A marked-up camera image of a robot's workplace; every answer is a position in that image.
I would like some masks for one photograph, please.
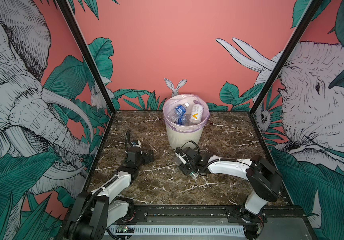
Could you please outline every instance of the white bottle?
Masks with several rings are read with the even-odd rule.
[[[192,107],[191,118],[189,120],[191,125],[196,125],[196,124],[201,123],[201,117],[203,116],[203,111],[204,111],[204,108],[201,104],[195,104]]]
[[[169,120],[171,122],[177,122],[177,120],[186,113],[186,108],[189,107],[189,103],[184,103],[183,105],[178,105],[176,108],[169,113]]]

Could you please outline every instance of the white trash can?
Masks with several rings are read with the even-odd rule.
[[[201,123],[193,126],[183,126],[171,122],[168,120],[168,114],[179,104],[189,103],[189,107],[186,109],[187,113],[192,111],[194,104],[201,104],[204,107],[203,117],[201,118]],[[168,99],[163,107],[165,127],[167,128],[167,136],[169,145],[176,149],[176,147],[182,147],[186,142],[194,141],[198,143],[200,141],[201,134],[206,121],[209,118],[209,108],[206,102],[193,94],[181,94]],[[185,145],[192,149],[195,148],[194,144],[189,142]]]

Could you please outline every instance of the rabbit ear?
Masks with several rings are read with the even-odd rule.
[[[165,80],[165,83],[167,84],[167,87],[172,89],[172,90],[174,90],[173,83],[170,80],[166,79],[166,78],[164,80]]]
[[[176,89],[179,89],[180,87],[184,86],[184,85],[186,84],[186,82],[187,82],[186,79],[181,80],[181,81],[177,84]]]

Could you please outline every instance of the plastic bottle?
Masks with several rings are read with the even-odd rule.
[[[178,105],[175,109],[173,109],[173,111],[169,114],[168,118],[171,122],[177,122],[177,120],[179,119],[179,117],[181,117],[182,115],[184,115],[184,113],[186,113],[186,109],[189,107],[189,103],[184,103],[183,105]]]
[[[177,119],[177,124],[179,124],[179,125],[189,125],[189,117],[190,117],[190,115],[187,115],[187,114],[185,114],[185,115],[182,115],[181,117],[179,117],[178,119]]]
[[[189,122],[191,125],[196,125],[196,124],[201,123],[201,118],[203,117],[203,111],[204,111],[204,108],[201,104],[195,104],[192,107],[191,118],[189,119]]]

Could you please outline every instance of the rabbit illustration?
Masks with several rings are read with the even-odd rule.
[[[173,83],[172,83],[170,80],[168,80],[168,79],[166,79],[166,78],[165,78],[164,80],[165,80],[165,83],[167,84],[167,87],[170,88],[170,89],[172,89],[172,97],[178,95],[178,90],[179,90],[182,86],[184,86],[184,84],[186,84],[186,82],[187,82],[186,79],[183,79],[183,80],[181,80],[181,81],[177,84],[177,87],[174,88],[174,85],[173,85]]]

